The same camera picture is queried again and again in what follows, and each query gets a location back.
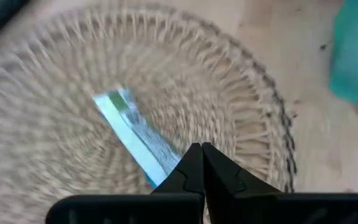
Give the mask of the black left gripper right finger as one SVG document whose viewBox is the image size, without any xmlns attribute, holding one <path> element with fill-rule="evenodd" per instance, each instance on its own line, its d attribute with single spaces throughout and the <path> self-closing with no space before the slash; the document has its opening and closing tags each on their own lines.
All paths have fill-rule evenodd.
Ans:
<svg viewBox="0 0 358 224">
<path fill-rule="evenodd" d="M 358 224 L 356 193 L 284 193 L 203 143 L 211 224 Z"/>
</svg>

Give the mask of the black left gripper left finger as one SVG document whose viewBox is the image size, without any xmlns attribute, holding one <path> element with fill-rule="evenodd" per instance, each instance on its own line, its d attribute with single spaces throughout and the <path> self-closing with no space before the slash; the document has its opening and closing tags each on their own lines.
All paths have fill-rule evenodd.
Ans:
<svg viewBox="0 0 358 224">
<path fill-rule="evenodd" d="M 202 224 L 203 211 L 203 151 L 194 143 L 152 193 L 69 196 L 50 208 L 45 224 Z"/>
</svg>

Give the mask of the green and brown granola bar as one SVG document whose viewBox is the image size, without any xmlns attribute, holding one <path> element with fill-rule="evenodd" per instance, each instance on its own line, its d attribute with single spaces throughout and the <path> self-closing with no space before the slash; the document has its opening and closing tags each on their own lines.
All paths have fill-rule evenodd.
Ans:
<svg viewBox="0 0 358 224">
<path fill-rule="evenodd" d="M 128 89 L 96 95 L 93 101 L 152 187 L 157 188 L 181 159 L 175 148 L 142 116 Z"/>
</svg>

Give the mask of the round woven straw mat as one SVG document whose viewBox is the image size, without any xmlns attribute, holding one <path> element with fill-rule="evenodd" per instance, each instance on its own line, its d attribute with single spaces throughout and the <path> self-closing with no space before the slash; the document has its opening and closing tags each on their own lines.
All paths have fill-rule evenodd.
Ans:
<svg viewBox="0 0 358 224">
<path fill-rule="evenodd" d="M 71 195 L 151 192 L 93 101 L 120 87 L 180 154 L 210 142 L 278 190 L 294 190 L 290 118 L 245 47 L 172 7 L 102 0 L 0 50 L 0 224 L 44 224 Z"/>
</svg>

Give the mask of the translucent teal plastic bin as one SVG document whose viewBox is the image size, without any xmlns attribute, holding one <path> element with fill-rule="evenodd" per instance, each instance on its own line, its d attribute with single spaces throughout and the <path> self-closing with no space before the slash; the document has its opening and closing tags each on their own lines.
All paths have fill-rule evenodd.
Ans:
<svg viewBox="0 0 358 224">
<path fill-rule="evenodd" d="M 329 87 L 358 105 L 358 0 L 345 0 L 334 20 Z"/>
</svg>

